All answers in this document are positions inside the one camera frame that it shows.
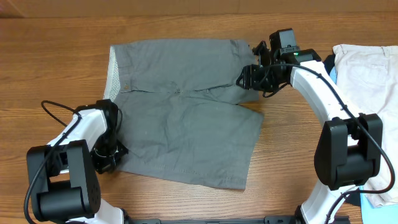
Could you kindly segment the grey shorts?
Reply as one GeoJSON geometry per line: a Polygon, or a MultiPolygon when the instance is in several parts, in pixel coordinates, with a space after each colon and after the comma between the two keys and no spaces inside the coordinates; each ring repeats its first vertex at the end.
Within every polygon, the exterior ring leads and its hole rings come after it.
{"type": "Polygon", "coordinates": [[[118,170],[243,190],[264,120],[236,79],[255,58],[244,40],[155,39],[112,45],[105,97],[123,120],[118,170]]]}

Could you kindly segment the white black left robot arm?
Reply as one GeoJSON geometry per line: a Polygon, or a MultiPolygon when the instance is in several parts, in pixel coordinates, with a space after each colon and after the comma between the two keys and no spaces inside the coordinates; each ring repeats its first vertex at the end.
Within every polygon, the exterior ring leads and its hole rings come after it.
{"type": "Polygon", "coordinates": [[[101,197],[97,176],[113,172],[128,149],[118,140],[123,114],[111,100],[72,110],[53,140],[28,150],[29,223],[130,223],[127,212],[101,197]]]}

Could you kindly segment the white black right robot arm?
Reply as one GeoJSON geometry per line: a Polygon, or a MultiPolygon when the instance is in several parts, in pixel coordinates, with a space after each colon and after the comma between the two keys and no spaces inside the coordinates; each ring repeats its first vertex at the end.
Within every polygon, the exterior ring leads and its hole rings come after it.
{"type": "Polygon", "coordinates": [[[322,132],[314,155],[318,180],[309,198],[291,216],[265,217],[265,223],[349,223],[336,216],[368,179],[378,175],[382,121],[364,114],[339,91],[320,56],[302,50],[292,29],[278,30],[252,52],[258,63],[243,68],[237,86],[262,92],[264,98],[290,85],[306,99],[322,132]]]}

